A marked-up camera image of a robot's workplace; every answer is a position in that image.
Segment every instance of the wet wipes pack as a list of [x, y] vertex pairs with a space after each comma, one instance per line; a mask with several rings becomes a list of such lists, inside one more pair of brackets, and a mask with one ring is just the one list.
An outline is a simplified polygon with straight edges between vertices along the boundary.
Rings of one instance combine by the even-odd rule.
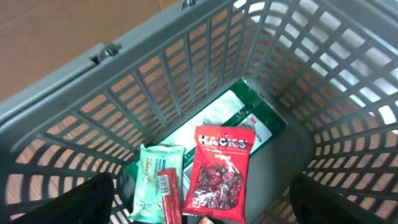
[[141, 156], [137, 163], [138, 172], [133, 211], [129, 217], [131, 221], [165, 222], [162, 191], [157, 173], [158, 171], [175, 168], [178, 187], [181, 192], [184, 151], [183, 146], [145, 147], [141, 145]]

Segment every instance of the candy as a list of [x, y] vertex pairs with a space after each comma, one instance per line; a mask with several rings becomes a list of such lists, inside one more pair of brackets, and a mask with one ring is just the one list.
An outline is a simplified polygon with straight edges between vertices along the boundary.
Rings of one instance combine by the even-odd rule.
[[180, 191], [175, 169], [167, 169], [157, 173], [163, 196], [163, 209], [166, 224], [181, 224]]
[[190, 188], [182, 212], [244, 223], [250, 129], [198, 126]]

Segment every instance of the wooden floor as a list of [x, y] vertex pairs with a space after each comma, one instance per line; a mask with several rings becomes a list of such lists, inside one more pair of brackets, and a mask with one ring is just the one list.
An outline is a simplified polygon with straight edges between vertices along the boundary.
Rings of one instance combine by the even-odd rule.
[[0, 1], [0, 102], [175, 2]]

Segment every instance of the red candy stick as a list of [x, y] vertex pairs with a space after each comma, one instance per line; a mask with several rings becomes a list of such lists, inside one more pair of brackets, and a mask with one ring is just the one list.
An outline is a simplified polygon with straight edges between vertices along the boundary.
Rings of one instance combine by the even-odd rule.
[[180, 194], [175, 169], [167, 169], [157, 173], [163, 197], [166, 224], [181, 224]]

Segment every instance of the shopping basket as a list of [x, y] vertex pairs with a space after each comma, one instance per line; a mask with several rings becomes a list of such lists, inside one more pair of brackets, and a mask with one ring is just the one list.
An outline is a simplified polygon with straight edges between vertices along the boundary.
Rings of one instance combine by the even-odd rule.
[[241, 77], [289, 122], [251, 159], [248, 223], [295, 223], [299, 172], [396, 222], [397, 3], [198, 0], [97, 45], [0, 105], [0, 222], [100, 172], [128, 222], [119, 178], [139, 145]]

